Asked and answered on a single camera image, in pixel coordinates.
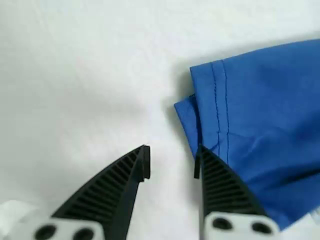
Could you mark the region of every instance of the ribbed rubber pad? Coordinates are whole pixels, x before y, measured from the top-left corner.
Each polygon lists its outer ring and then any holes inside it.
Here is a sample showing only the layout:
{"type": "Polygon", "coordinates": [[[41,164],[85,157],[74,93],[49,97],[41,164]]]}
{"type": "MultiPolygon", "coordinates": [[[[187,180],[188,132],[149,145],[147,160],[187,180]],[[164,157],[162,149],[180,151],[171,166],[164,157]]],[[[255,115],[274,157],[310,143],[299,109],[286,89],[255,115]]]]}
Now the ribbed rubber pad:
{"type": "Polygon", "coordinates": [[[106,167],[52,216],[99,222],[105,239],[126,239],[139,182],[150,178],[150,147],[140,146],[106,167]]]}
{"type": "Polygon", "coordinates": [[[201,168],[203,214],[226,212],[266,216],[255,196],[238,175],[217,155],[199,146],[194,177],[201,168]]]}

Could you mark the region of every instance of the blue cloth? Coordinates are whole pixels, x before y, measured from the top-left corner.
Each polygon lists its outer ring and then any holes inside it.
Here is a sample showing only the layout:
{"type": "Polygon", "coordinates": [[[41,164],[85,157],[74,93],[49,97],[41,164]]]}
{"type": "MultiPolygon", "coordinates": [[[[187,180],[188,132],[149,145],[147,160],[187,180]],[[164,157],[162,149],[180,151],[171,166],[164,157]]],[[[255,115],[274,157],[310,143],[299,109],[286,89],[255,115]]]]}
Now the blue cloth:
{"type": "Polygon", "coordinates": [[[219,155],[281,229],[320,206],[320,40],[190,72],[195,94],[174,106],[192,154],[219,155]]]}

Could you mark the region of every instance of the white fabric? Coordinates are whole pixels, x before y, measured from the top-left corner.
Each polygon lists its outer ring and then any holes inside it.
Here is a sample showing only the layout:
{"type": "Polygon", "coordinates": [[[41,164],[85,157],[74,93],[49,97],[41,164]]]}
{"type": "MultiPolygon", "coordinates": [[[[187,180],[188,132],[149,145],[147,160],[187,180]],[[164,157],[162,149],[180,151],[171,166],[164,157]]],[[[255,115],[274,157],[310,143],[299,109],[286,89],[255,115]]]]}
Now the white fabric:
{"type": "Polygon", "coordinates": [[[54,211],[148,144],[128,239],[198,239],[200,188],[172,107],[193,92],[188,68],[319,38],[319,12],[318,0],[0,0],[0,203],[54,211]]]}

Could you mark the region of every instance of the white surface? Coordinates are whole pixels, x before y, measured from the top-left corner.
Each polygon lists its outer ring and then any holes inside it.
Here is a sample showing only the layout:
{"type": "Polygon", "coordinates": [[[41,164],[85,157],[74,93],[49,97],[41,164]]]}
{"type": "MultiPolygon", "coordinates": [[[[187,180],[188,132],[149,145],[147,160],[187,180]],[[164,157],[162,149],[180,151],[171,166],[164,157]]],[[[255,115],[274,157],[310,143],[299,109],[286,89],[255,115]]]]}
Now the white surface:
{"type": "Polygon", "coordinates": [[[280,240],[279,227],[270,218],[259,215],[247,215],[229,212],[211,212],[204,219],[204,240],[280,240]],[[227,220],[232,229],[213,227],[216,219],[227,220]],[[268,226],[270,234],[253,231],[253,224],[268,226]]]}
{"type": "Polygon", "coordinates": [[[54,211],[148,144],[128,240],[198,239],[199,183],[172,107],[193,92],[188,68],[319,38],[319,12],[318,0],[0,0],[0,202],[54,211]]]}

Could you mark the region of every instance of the fabric seam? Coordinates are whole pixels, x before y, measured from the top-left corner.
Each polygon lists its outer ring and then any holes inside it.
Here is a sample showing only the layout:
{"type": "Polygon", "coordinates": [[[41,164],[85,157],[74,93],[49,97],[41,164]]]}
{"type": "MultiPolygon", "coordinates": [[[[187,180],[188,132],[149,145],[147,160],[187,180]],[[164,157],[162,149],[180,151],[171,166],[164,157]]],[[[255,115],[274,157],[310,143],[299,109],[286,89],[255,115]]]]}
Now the fabric seam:
{"type": "Polygon", "coordinates": [[[221,60],[223,71],[224,71],[224,85],[225,85],[225,110],[226,110],[226,123],[227,123],[227,132],[226,132],[226,164],[229,165],[229,111],[228,111],[228,76],[227,76],[227,70],[224,60],[221,60]]]}
{"type": "Polygon", "coordinates": [[[220,157],[220,137],[219,137],[219,133],[220,133],[220,120],[219,120],[219,111],[218,111],[218,103],[217,103],[217,80],[216,80],[216,76],[215,76],[215,71],[214,71],[214,66],[213,63],[210,63],[211,65],[211,70],[212,70],[212,77],[213,77],[213,81],[214,81],[214,101],[215,101],[215,111],[216,111],[216,119],[218,122],[218,132],[217,132],[217,137],[218,137],[218,156],[220,157]]]}

